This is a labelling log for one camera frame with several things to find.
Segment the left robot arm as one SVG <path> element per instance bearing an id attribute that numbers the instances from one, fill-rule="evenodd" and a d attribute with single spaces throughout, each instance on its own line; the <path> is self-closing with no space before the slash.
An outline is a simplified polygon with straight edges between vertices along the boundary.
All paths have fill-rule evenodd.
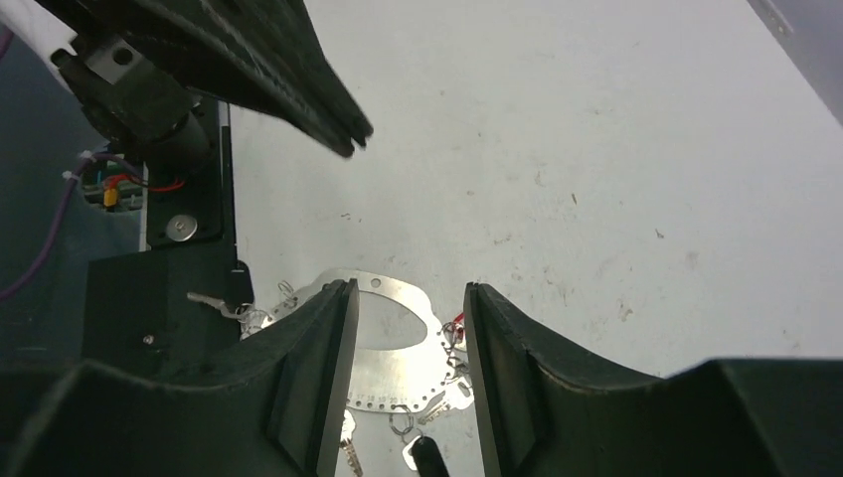
<path id="1" fill-rule="evenodd" d="M 96 131 L 153 170 L 209 156 L 201 97 L 282 119 L 344 158 L 373 132 L 301 1 L 5 1 L 1 22 Z"/>

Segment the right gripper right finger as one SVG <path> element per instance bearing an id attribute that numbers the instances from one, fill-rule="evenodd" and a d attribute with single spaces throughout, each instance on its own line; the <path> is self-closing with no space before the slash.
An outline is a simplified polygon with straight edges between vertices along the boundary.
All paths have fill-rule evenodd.
<path id="1" fill-rule="evenodd" d="M 464 295 L 489 476 L 838 476 L 842 364 L 714 359 L 668 378 L 593 353 L 495 288 Z"/>

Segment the silver key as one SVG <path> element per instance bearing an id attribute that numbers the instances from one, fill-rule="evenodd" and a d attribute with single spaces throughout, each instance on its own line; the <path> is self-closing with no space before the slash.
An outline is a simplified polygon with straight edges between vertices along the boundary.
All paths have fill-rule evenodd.
<path id="1" fill-rule="evenodd" d="M 356 430 L 356 420 L 350 409 L 344 409 L 344 417 L 340 434 L 340 448 L 346 455 L 347 462 L 356 477 L 363 477 L 362 464 L 357 455 L 353 442 L 353 434 Z"/>

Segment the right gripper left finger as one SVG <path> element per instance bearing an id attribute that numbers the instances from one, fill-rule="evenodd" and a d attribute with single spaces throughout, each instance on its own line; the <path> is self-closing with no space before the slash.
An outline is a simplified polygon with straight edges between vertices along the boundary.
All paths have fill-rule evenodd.
<path id="1" fill-rule="evenodd" d="M 358 329 L 355 280 L 177 371 L 97 362 L 1 374 L 5 476 L 331 476 Z"/>

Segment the right aluminium rail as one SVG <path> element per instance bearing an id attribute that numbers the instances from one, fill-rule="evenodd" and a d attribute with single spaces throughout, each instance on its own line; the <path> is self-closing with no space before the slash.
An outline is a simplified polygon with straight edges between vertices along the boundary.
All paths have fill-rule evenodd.
<path id="1" fill-rule="evenodd" d="M 749 0 L 837 121 L 842 120 L 842 0 Z"/>

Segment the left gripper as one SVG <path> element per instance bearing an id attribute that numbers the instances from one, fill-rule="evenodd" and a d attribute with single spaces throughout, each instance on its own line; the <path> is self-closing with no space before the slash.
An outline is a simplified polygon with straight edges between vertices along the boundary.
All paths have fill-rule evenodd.
<path id="1" fill-rule="evenodd" d="M 80 34 L 51 64 L 113 142 L 172 135 L 196 103 L 187 89 L 282 119 L 345 158 L 374 132 L 301 1 L 40 5 Z"/>

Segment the small key with black tag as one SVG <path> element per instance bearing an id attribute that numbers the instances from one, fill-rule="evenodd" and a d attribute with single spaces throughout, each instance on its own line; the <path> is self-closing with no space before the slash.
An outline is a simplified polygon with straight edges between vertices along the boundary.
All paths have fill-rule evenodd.
<path id="1" fill-rule="evenodd" d="M 223 318 L 237 322 L 242 340 L 260 332 L 265 325 L 271 325 L 274 321 L 270 312 L 255 304 L 251 271 L 241 260 L 237 260 L 224 272 L 220 293 L 188 291 L 186 298 L 191 302 L 209 306 Z"/>

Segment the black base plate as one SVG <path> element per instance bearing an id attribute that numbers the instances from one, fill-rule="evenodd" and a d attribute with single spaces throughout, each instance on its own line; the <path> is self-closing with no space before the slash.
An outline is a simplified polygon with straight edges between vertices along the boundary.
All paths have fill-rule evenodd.
<path id="1" fill-rule="evenodd" d="M 198 363 L 240 339 L 237 322 L 191 302 L 217 294 L 237 260 L 230 108 L 204 99 L 195 116 L 212 155 L 171 192 L 146 191 L 143 251 L 89 264 L 82 356 L 141 377 Z"/>

